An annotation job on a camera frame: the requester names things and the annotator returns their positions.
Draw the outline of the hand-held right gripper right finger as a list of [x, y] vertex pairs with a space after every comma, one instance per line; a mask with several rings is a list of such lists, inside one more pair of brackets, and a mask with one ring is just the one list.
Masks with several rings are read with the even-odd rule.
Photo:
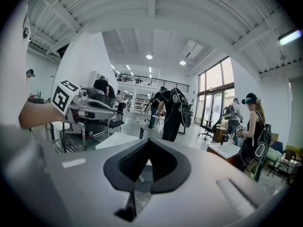
[[151, 196], [136, 227], [278, 227], [275, 209], [288, 187], [268, 194], [222, 158], [164, 141], [191, 164], [187, 180], [175, 191]]

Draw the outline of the black office chair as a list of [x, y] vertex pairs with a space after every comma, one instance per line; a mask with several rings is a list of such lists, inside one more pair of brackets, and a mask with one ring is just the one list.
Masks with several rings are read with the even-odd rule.
[[206, 120], [206, 122], [208, 124], [206, 126], [202, 125], [202, 128], [205, 129], [205, 131], [202, 132], [202, 133], [199, 133], [198, 136], [205, 135], [204, 139], [206, 139], [207, 136], [209, 136], [212, 139], [214, 139], [214, 135], [216, 133], [217, 126], [221, 123], [222, 119], [223, 119], [223, 117], [221, 116], [219, 118], [219, 120], [213, 126], [210, 126], [210, 123], [211, 123], [210, 120]]

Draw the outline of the person's white shirt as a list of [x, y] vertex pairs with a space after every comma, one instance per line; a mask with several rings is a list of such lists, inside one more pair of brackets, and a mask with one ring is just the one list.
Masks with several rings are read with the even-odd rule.
[[20, 127], [19, 115], [30, 94], [26, 58], [30, 37], [28, 0], [20, 0], [0, 31], [0, 125]]

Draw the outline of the white shelf rack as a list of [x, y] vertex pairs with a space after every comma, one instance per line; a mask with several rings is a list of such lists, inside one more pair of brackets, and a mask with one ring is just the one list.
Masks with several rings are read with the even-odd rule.
[[136, 94], [136, 97], [134, 99], [134, 112], [144, 114], [145, 108], [149, 104], [150, 99], [150, 94]]

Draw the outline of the white ceiling air conditioner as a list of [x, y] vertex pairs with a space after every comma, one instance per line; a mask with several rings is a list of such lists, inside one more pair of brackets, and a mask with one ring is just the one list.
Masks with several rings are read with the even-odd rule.
[[182, 55], [187, 59], [194, 59], [203, 49], [203, 46], [194, 40], [188, 40]]

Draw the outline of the black backpack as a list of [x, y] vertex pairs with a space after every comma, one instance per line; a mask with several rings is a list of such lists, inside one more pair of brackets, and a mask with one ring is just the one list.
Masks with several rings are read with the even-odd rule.
[[271, 124], [265, 124], [263, 131], [258, 139], [257, 148], [254, 151], [254, 158], [257, 160], [256, 171], [253, 180], [258, 182], [261, 170], [267, 158], [267, 151], [271, 142]]
[[223, 117], [225, 120], [235, 120], [236, 111], [234, 110], [233, 105], [226, 106], [223, 109]]
[[188, 104], [186, 97], [177, 87], [172, 89], [171, 99], [180, 112], [182, 125], [189, 128], [191, 125], [191, 105]]

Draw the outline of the metal rack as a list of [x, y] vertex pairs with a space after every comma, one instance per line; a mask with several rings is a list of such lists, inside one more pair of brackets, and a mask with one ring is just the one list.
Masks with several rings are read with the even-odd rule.
[[[62, 122], [45, 124], [43, 127], [45, 128], [46, 140], [52, 143], [53, 148], [59, 154], [80, 152], [87, 149], [85, 127], [79, 128], [80, 131], [73, 131], [71, 124]], [[67, 134], [81, 137], [81, 146], [76, 144], [74, 138], [67, 137]]]

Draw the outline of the cardboard box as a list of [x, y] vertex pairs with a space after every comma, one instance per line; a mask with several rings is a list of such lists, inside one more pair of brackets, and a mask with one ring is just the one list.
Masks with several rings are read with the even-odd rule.
[[214, 133], [214, 140], [215, 141], [221, 141], [227, 132], [227, 128], [226, 127], [217, 127]]

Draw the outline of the black balcony railing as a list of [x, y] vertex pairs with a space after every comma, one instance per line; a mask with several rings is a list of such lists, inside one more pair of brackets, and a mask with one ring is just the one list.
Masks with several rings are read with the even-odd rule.
[[174, 87], [177, 87], [181, 92], [185, 92], [185, 93], [189, 92], [189, 87], [190, 87], [190, 85], [183, 83], [145, 77], [145, 76], [136, 76], [132, 74], [129, 75], [129, 74], [115, 73], [115, 77], [118, 82], [135, 83], [135, 84], [141, 84], [141, 85], [153, 86], [153, 87], [165, 87], [167, 89], [172, 89]]

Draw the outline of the long ceiling lamp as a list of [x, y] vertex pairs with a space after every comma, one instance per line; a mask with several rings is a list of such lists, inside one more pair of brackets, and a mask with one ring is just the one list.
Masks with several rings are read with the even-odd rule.
[[278, 40], [281, 46], [288, 44], [302, 36], [302, 31], [299, 29], [291, 30], [283, 35], [281, 35]]

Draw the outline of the person's left forearm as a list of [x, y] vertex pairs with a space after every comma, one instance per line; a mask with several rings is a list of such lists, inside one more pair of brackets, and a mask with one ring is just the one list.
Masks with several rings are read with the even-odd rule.
[[29, 129], [53, 122], [64, 122], [64, 115], [52, 104], [34, 104], [26, 102], [18, 117], [22, 129]]

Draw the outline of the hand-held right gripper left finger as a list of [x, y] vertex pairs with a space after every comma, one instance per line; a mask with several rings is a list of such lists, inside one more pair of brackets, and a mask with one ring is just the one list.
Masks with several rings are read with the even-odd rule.
[[54, 227], [151, 227], [150, 214], [137, 214], [134, 183], [118, 168], [104, 174], [113, 154], [146, 140], [95, 151], [57, 155], [30, 141], [30, 208]]

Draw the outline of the large glass window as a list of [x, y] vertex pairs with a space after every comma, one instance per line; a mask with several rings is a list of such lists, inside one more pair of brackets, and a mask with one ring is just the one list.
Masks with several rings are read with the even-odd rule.
[[230, 57], [226, 57], [199, 75], [194, 123], [213, 126], [234, 98], [232, 62]]

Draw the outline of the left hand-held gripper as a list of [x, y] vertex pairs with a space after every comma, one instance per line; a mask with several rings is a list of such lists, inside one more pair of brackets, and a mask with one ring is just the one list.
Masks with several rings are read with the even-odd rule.
[[[66, 122], [77, 124], [98, 123], [114, 116], [115, 111], [107, 104], [88, 98], [87, 91], [68, 80], [57, 84], [51, 99], [52, 105], [64, 116]], [[85, 103], [90, 107], [107, 110], [102, 112], [89, 112]]]

